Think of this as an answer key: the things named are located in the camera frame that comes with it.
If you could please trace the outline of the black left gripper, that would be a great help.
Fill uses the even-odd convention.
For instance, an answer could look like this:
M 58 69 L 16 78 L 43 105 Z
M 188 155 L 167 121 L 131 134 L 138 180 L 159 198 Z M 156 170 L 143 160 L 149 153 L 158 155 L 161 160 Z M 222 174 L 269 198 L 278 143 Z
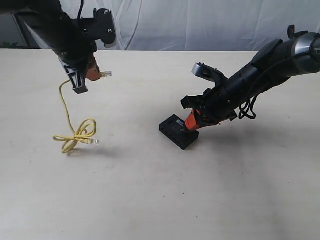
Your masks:
M 52 32 L 51 49 L 62 60 L 64 71 L 76 94 L 88 92 L 86 79 L 95 82 L 101 78 L 94 56 L 97 45 L 83 32 Z

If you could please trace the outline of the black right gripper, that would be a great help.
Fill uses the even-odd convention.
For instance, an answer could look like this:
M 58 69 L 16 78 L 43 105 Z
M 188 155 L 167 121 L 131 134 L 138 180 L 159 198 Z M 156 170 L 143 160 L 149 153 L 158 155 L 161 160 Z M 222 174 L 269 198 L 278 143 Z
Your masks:
M 193 132 L 216 126 L 225 120 L 242 119 L 248 115 L 250 76 L 235 74 L 220 85 L 208 88 L 202 95 L 186 96 L 181 100 L 184 109 L 191 109 L 185 120 L 185 131 Z

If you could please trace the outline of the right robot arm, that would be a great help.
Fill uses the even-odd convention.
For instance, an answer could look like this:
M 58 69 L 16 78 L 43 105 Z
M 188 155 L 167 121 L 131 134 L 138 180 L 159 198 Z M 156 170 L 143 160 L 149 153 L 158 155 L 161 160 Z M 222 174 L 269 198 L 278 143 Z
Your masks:
M 185 132 L 216 126 L 226 120 L 254 120 L 254 105 L 258 96 L 277 87 L 291 77 L 320 71 L 320 35 L 315 32 L 287 29 L 289 40 L 276 39 L 263 47 L 253 59 L 227 78 L 221 71 L 197 62 L 192 73 L 213 82 L 202 95 L 185 96 L 184 109 L 191 109 L 185 120 Z

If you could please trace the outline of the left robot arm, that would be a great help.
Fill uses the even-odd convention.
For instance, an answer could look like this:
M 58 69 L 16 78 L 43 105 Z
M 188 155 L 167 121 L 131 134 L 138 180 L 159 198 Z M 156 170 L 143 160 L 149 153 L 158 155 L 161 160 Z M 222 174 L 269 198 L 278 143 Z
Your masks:
M 14 14 L 33 30 L 58 57 L 72 89 L 86 93 L 86 80 L 98 80 L 94 57 L 97 45 L 85 33 L 79 20 L 71 19 L 58 0 L 2 0 L 2 15 Z

